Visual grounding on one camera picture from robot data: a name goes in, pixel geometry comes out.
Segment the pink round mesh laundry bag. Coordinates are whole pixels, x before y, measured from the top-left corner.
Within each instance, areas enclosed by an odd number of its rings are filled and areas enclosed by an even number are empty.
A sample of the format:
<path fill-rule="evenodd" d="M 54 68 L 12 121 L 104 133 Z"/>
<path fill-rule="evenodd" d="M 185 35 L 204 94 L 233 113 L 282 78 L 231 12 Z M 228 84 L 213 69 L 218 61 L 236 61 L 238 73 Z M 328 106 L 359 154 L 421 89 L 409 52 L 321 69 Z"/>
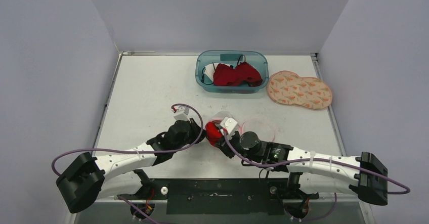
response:
<path fill-rule="evenodd" d="M 206 130 L 206 139 L 212 146 L 215 146 L 216 142 L 223 137 L 220 132 L 220 123 L 225 117 L 236 119 L 230 112 L 220 111 L 214 115 L 204 127 Z M 238 120 L 237 122 L 239 126 L 238 132 L 240 135 L 245 132 L 252 131 L 255 132 L 262 141 L 268 142 L 275 139 L 275 131 L 273 128 L 261 119 L 253 118 L 245 120 L 242 123 L 240 123 Z"/>

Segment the teal plastic bin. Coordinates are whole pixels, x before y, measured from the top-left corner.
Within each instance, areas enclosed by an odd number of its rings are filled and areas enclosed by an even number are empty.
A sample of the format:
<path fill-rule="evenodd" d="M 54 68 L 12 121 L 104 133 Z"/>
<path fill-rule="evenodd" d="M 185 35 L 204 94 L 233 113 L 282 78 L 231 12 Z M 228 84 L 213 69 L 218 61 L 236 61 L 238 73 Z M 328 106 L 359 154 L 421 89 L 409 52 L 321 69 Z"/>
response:
<path fill-rule="evenodd" d="M 254 51 L 205 51 L 197 58 L 195 80 L 211 93 L 256 93 L 268 83 L 268 61 Z"/>

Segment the floral mesh laundry bag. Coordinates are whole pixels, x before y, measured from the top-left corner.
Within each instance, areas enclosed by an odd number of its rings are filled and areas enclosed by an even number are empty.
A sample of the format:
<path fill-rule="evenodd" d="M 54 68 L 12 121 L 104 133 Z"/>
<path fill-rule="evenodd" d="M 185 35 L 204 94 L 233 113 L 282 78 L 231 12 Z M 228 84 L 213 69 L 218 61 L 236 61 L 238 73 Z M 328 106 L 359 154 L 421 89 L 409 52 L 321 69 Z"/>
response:
<path fill-rule="evenodd" d="M 278 104 L 302 106 L 312 110 L 325 109 L 333 100 L 333 93 L 323 80 L 301 77 L 286 70 L 269 78 L 267 93 L 269 98 Z"/>

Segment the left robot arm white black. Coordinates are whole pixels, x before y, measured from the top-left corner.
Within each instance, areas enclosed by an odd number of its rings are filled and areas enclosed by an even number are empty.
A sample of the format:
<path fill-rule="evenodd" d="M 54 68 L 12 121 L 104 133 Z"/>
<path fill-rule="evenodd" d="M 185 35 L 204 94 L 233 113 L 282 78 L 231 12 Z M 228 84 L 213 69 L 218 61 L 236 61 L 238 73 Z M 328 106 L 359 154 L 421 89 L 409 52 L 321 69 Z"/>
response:
<path fill-rule="evenodd" d="M 177 120 L 167 131 L 129 150 L 103 149 L 105 155 L 93 156 L 93 149 L 78 149 L 79 154 L 62 172 L 56 186 L 70 213 L 79 213 L 97 199 L 116 195 L 150 195 L 150 179 L 142 170 L 162 164 L 177 152 L 200 143 L 206 131 L 194 119 Z"/>

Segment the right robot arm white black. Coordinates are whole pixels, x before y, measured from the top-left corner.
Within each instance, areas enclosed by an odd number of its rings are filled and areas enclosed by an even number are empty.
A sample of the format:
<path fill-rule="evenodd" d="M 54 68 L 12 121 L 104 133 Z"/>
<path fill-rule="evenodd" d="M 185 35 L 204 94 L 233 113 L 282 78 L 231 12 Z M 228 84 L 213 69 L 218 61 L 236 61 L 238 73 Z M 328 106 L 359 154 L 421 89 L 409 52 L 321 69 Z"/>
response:
<path fill-rule="evenodd" d="M 263 141 L 252 131 L 236 132 L 228 141 L 220 137 L 215 147 L 229 158 L 238 155 L 244 166 L 288 173 L 286 191 L 292 198 L 342 193 L 373 205 L 388 204 L 388 169 L 369 152 L 352 157 L 319 154 Z"/>

